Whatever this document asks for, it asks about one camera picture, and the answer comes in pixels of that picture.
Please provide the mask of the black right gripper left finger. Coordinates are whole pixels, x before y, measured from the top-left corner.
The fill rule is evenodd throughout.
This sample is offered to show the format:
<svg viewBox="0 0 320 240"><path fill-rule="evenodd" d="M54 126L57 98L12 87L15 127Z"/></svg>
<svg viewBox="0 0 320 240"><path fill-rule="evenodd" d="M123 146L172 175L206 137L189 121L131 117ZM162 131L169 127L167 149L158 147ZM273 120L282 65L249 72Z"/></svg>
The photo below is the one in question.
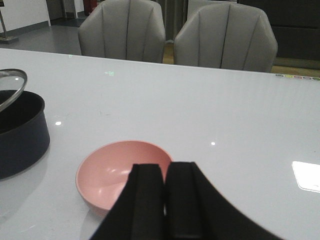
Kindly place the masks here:
<svg viewBox="0 0 320 240"><path fill-rule="evenodd" d="M134 164L124 189L92 240L162 240L164 183L157 164Z"/></svg>

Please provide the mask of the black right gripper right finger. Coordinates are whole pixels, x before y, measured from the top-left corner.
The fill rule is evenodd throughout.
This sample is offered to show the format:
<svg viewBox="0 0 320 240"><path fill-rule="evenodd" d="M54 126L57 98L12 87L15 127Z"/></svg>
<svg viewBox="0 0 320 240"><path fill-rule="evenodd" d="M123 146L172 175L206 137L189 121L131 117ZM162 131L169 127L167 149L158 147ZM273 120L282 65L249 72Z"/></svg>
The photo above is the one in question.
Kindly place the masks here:
<svg viewBox="0 0 320 240"><path fill-rule="evenodd" d="M166 173L169 240L277 240L234 207L195 162L172 162Z"/></svg>

